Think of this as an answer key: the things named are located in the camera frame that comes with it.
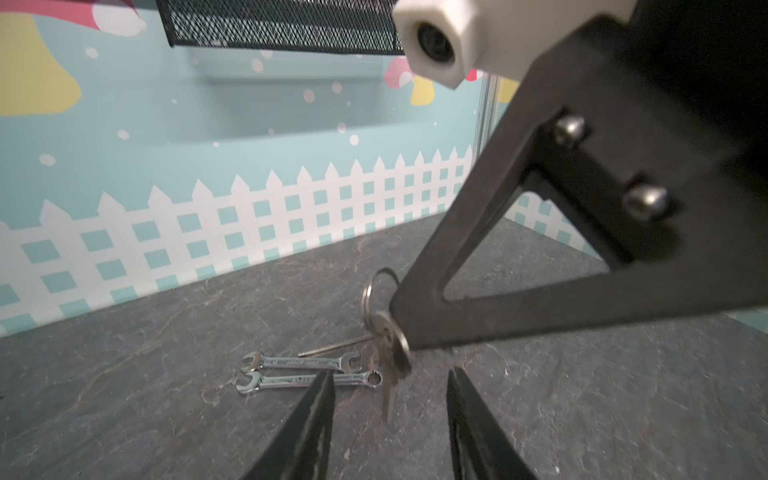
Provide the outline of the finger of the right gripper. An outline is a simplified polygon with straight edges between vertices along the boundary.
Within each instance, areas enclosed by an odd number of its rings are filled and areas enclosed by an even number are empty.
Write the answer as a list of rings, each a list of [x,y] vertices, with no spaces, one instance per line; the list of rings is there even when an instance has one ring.
[[[413,350],[763,307],[767,15],[598,15],[540,54],[394,294]],[[509,208],[554,202],[606,274],[449,300]]]

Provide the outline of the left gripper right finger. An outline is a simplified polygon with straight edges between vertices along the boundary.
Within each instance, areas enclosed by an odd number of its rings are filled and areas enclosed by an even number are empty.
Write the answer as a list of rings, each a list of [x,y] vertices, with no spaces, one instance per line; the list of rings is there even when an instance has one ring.
[[[462,368],[449,372],[446,400],[455,479],[537,479]]]

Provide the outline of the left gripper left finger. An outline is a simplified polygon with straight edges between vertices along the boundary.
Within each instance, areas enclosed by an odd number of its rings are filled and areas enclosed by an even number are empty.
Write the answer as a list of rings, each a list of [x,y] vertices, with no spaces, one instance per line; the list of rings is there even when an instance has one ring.
[[[244,479],[325,479],[335,410],[331,373],[320,373]]]

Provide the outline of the metal hex key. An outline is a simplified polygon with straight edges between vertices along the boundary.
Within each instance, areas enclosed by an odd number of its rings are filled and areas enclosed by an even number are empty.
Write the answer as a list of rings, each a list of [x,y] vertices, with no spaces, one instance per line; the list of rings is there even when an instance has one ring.
[[[328,352],[331,352],[331,351],[335,351],[335,350],[339,350],[339,349],[342,349],[342,348],[350,347],[350,346],[353,346],[353,345],[365,343],[365,342],[370,341],[372,338],[373,338],[372,334],[366,334],[366,335],[363,335],[363,336],[360,336],[360,337],[356,337],[356,338],[352,338],[352,339],[336,342],[336,343],[333,343],[331,345],[327,345],[327,346],[324,346],[324,347],[320,347],[320,348],[316,348],[316,349],[312,349],[312,350],[308,350],[308,351],[299,353],[298,357],[299,358],[306,358],[306,357],[318,356],[318,355],[325,354],[325,353],[328,353]]]

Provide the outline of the shorter silver wrench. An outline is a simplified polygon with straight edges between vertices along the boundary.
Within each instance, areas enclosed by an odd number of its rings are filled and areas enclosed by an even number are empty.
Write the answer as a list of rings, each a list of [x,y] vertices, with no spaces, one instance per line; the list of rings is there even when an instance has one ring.
[[[243,373],[264,369],[333,370],[351,374],[362,371],[362,360],[358,352],[348,352],[338,358],[269,357],[258,352],[250,352],[241,359],[240,371]]]

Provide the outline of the longer silver wrench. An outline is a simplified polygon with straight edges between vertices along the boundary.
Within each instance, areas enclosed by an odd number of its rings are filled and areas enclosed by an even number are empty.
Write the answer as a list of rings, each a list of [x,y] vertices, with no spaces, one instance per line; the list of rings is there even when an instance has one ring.
[[[319,374],[267,377],[258,372],[249,372],[245,376],[248,378],[245,384],[235,385],[237,392],[241,395],[270,389],[306,388],[319,377]],[[332,374],[331,377],[336,386],[369,389],[378,389],[384,380],[383,374],[377,370],[352,374]]]

